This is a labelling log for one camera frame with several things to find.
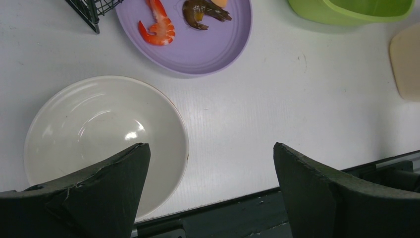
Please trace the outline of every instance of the black wire basket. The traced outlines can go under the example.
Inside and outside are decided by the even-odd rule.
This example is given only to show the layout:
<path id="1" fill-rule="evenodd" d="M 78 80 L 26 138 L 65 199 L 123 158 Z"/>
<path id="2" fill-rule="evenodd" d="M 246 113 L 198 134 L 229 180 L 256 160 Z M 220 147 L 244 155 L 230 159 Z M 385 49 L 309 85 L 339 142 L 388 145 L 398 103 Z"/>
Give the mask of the black wire basket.
<path id="1" fill-rule="evenodd" d="M 124 0 L 66 0 L 68 4 L 99 34 L 99 17 Z"/>

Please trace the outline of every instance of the green bowl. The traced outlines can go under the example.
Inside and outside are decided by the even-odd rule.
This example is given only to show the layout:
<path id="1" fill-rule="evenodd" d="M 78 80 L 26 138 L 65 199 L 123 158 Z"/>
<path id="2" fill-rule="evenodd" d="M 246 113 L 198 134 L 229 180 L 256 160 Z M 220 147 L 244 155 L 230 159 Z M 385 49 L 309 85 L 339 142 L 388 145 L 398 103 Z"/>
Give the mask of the green bowl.
<path id="1" fill-rule="evenodd" d="M 356 26 L 402 20 L 410 15 L 415 0 L 289 0 L 289 3 L 308 20 Z"/>

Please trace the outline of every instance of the beige object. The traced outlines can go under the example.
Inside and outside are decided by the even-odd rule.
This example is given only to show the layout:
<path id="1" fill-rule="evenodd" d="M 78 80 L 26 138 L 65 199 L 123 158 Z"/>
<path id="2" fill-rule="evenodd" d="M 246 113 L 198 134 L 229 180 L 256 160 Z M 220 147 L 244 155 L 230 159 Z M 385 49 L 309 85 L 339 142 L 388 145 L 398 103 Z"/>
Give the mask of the beige object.
<path id="1" fill-rule="evenodd" d="M 220 6 L 220 7 L 226 7 L 227 0 L 211 0 L 214 4 Z"/>
<path id="2" fill-rule="evenodd" d="M 401 97 L 420 102 L 420 23 L 396 35 L 389 53 Z"/>

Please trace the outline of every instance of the shrimp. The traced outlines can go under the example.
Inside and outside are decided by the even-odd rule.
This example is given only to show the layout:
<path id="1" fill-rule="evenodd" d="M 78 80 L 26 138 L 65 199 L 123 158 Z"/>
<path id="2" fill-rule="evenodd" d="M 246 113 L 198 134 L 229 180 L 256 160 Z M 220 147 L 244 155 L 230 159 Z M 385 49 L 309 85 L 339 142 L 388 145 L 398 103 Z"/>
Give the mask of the shrimp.
<path id="1" fill-rule="evenodd" d="M 165 46 L 170 44 L 175 38 L 175 27 L 166 14 L 160 0 L 146 0 L 146 4 L 152 10 L 156 23 L 149 27 L 149 34 L 142 21 L 139 21 L 139 32 L 143 39 L 153 45 Z"/>

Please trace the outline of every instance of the tabletop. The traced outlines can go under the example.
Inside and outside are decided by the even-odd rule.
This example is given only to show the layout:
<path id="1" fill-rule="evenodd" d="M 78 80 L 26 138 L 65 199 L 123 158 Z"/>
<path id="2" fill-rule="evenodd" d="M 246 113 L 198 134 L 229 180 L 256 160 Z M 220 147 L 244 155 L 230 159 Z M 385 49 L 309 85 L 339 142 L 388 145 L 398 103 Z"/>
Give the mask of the tabletop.
<path id="1" fill-rule="evenodd" d="M 336 169 L 420 149 L 420 104 L 398 94 L 388 55 L 392 37 L 420 21 L 420 4 L 404 21 L 361 27 L 304 20 L 286 0 L 252 5 L 237 61 L 184 78 L 143 56 L 115 11 L 100 18 L 97 35 L 64 0 L 0 1 L 0 191 L 29 186 L 23 145 L 41 106 L 99 75 L 151 84 L 185 120 L 184 178 L 145 219 L 278 186 L 277 141 Z"/>

